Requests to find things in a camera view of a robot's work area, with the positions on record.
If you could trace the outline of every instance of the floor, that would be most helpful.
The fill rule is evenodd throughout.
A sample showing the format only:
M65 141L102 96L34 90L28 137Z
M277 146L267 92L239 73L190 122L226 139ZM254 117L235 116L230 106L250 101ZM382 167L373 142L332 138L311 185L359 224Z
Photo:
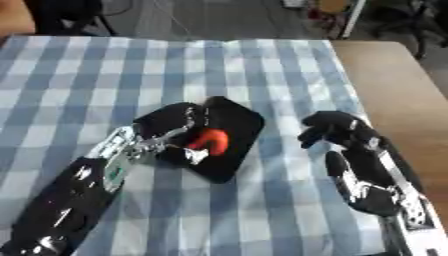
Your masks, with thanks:
M105 0L105 13L121 36L161 40L234 40L247 38L321 39L322 31L296 10L285 9L281 0ZM368 31L364 15L352 40L377 40ZM427 56L420 63L448 98L448 49L430 38ZM413 51L406 33L388 33L380 40L399 41Z

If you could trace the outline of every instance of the checkered pattern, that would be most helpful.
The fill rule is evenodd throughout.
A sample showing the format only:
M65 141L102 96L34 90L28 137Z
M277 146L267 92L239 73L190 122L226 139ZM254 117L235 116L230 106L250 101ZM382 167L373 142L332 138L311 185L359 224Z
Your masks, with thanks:
M296 141L316 110L364 114L330 43L299 40L10 38L0 51L0 243L29 198L113 128L214 95L266 119L236 179L212 185L186 170L135 166L76 255L383 250L377 219L347 207L326 177L329 145Z

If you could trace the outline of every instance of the wire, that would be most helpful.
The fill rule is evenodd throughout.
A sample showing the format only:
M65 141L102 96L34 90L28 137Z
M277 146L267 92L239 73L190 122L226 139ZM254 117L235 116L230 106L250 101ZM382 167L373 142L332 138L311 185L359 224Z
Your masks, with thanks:
M120 10L117 12L112 12L112 13L105 13L103 15L106 17L117 16L117 15L121 15L121 14L124 14L124 13L130 11L132 8L134 8L134 0L128 0L128 6L126 6L123 10Z
M188 38L189 39L192 39L192 33L191 33L191 31L188 29L188 28L186 28L178 19L176 19L176 17L174 17L174 15L173 14L171 14L169 11L167 11L165 8L163 8L161 5L160 5L160 3L159 3L159 1L158 0L153 0L153 2L154 2L154 4L155 4L155 6L159 9L159 10L161 10L162 12L164 12L166 15L168 15L168 17L170 17L170 19L172 20L172 21L174 21L179 27L181 27L183 30L185 30L185 32L187 32L187 36L188 36Z

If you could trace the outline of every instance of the black chair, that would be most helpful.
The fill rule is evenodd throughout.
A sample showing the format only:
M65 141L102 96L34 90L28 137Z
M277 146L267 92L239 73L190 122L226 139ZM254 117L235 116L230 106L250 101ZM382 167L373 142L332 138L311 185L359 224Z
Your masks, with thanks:
M413 2L415 3L415 1L407 0L409 13L407 13L406 18L378 26L374 29L373 35L380 37L386 31L409 29L417 42L417 51L414 56L416 59L422 59L426 54L425 31L440 36L442 38L441 47L448 46L448 23L444 24L445 20L448 19L448 5L444 3L444 0L420 0L417 1L417 6L413 5ZM436 12L434 18L426 15L430 8Z
M117 32L106 20L102 0L26 0L34 21L36 34L39 35L93 35L85 32L89 25L103 23L111 36Z

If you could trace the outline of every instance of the robotic arm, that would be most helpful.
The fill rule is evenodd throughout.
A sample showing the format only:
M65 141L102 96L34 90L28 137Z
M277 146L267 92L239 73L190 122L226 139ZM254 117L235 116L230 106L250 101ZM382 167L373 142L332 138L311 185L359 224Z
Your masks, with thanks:
M132 165L163 154L193 165L206 158L208 148L182 145L207 124L206 108L178 103L117 128L27 205L0 255L71 255L117 196Z
M409 165L361 119L319 111L303 120L303 148L325 139L344 149L326 155L328 175L352 208L381 217L388 251L400 256L448 255L448 239Z

